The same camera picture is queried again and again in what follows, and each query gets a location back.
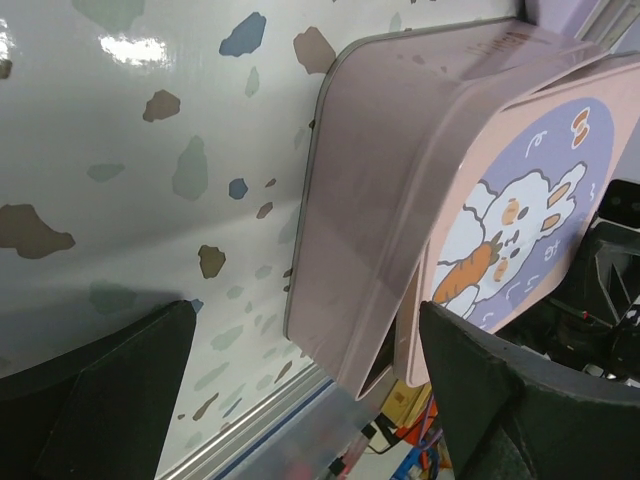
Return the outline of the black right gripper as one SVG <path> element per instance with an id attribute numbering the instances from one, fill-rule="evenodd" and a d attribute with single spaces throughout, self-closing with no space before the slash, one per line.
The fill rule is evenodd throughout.
<path id="1" fill-rule="evenodd" d="M 561 284 L 499 331 L 556 363 L 639 385 L 639 185 L 613 180 Z"/>

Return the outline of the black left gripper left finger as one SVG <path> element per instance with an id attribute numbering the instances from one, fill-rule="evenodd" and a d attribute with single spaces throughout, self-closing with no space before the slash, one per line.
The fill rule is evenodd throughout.
<path id="1" fill-rule="evenodd" d="M 2 378 L 2 478 L 154 478 L 195 327 L 175 301 Z"/>

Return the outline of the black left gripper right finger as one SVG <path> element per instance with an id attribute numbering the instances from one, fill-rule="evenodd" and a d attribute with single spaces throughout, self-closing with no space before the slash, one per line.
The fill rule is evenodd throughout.
<path id="1" fill-rule="evenodd" d="M 458 479 L 636 479 L 639 391 L 424 302 L 419 333 Z"/>

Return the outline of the silver tin lid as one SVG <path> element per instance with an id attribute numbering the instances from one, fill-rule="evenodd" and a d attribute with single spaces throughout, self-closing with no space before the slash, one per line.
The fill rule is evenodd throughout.
<path id="1" fill-rule="evenodd" d="M 609 54 L 497 112 L 467 152 L 397 313 L 395 375 L 429 374 L 419 309 L 488 331 L 564 276 L 639 117 L 639 56 Z"/>

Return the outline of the square cookie tin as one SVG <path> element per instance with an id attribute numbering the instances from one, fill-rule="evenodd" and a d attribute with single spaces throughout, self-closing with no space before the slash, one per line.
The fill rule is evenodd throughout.
<path id="1" fill-rule="evenodd" d="M 603 58 L 502 18 L 370 36 L 318 97 L 285 333 L 355 398 L 491 116 Z"/>

